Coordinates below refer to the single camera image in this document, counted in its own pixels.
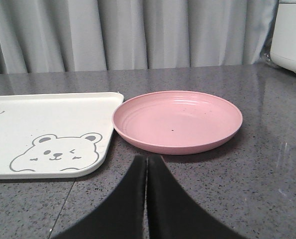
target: curtain fold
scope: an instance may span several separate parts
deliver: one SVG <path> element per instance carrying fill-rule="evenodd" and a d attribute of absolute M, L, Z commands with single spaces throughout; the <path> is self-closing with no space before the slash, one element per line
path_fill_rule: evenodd
<path fill-rule="evenodd" d="M 0 73 L 253 64 L 277 0 L 0 0 Z"/>

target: tray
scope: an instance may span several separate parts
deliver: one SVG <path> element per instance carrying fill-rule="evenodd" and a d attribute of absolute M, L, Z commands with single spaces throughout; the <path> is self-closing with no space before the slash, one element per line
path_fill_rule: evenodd
<path fill-rule="evenodd" d="M 113 114 L 118 134 L 128 143 L 161 154 L 194 154 L 214 149 L 242 124 L 229 101 L 200 92 L 164 91 L 132 98 Z"/>
<path fill-rule="evenodd" d="M 119 93 L 0 96 L 0 179 L 71 178 L 96 170 Z"/>

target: black object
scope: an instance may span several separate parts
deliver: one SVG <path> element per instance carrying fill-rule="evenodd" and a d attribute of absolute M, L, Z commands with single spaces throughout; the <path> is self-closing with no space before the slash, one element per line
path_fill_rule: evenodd
<path fill-rule="evenodd" d="M 199 207 L 159 155 L 148 157 L 147 211 L 152 239 L 245 239 Z"/>
<path fill-rule="evenodd" d="M 73 227 L 54 239 L 141 239 L 147 159 L 136 156 L 116 189 Z"/>

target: bear illustration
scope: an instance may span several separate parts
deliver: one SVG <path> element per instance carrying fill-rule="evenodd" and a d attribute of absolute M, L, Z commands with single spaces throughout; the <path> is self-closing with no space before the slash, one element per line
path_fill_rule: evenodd
<path fill-rule="evenodd" d="M 99 133 L 62 138 L 54 134 L 42 135 L 33 140 L 33 146 L 25 153 L 13 159 L 9 168 L 14 172 L 79 170 L 98 160 L 95 144 L 101 139 Z"/>

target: gray countertop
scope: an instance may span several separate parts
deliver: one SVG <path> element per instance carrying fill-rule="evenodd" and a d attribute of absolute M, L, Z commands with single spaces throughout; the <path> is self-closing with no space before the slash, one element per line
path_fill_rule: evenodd
<path fill-rule="evenodd" d="M 250 239 L 296 239 L 296 75 L 265 64 L 200 68 L 0 75 L 0 95 L 191 90 L 225 98 L 242 112 L 223 146 L 164 155 L 187 193 Z M 96 208 L 136 154 L 113 134 L 104 164 L 76 179 L 0 180 L 0 239 L 49 238 Z M 144 221 L 148 238 L 147 219 Z"/>

